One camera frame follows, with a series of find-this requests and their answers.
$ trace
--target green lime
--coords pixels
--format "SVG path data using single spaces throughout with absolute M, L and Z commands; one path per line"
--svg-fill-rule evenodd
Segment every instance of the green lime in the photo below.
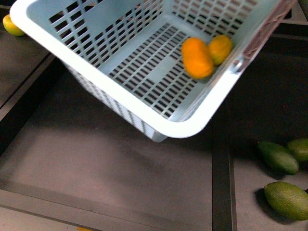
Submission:
M 270 206 L 281 215 L 293 220 L 308 219 L 308 194 L 286 182 L 274 182 L 264 187 Z
M 300 138 L 287 143 L 287 148 L 298 161 L 308 161 L 308 138 Z
M 295 175 L 299 171 L 298 161 L 287 148 L 266 141 L 259 142 L 257 147 L 271 169 L 286 175 Z

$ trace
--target floor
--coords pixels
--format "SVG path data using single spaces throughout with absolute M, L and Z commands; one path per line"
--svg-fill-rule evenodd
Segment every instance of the floor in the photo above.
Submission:
M 86 231 L 81 227 L 4 207 L 0 207 L 0 218 L 1 231 Z

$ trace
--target light blue basket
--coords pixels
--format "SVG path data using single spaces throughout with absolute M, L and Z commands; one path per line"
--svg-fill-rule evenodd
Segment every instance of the light blue basket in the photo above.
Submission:
M 153 141 L 201 131 L 296 0 L 18 0 L 13 21 Z M 181 45 L 231 37 L 228 59 L 189 77 Z

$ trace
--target basket bottom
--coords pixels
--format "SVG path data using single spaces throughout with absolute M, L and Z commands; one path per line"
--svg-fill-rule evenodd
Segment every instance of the basket bottom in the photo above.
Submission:
M 181 23 L 162 24 L 158 20 L 100 68 L 162 117 L 175 122 L 187 116 L 187 109 L 204 91 L 209 79 L 198 81 L 185 72 L 181 45 L 191 36 L 204 34 L 192 32 Z

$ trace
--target green fruit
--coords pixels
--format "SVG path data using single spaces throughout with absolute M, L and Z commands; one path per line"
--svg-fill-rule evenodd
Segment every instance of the green fruit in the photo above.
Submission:
M 257 147 L 271 169 L 286 175 L 295 175 L 299 171 L 298 161 L 287 148 L 266 141 L 259 142 Z
M 270 206 L 281 215 L 293 220 L 308 219 L 308 194 L 301 188 L 278 181 L 266 185 L 264 194 Z
M 298 161 L 308 161 L 308 138 L 292 140 L 287 143 L 287 148 Z

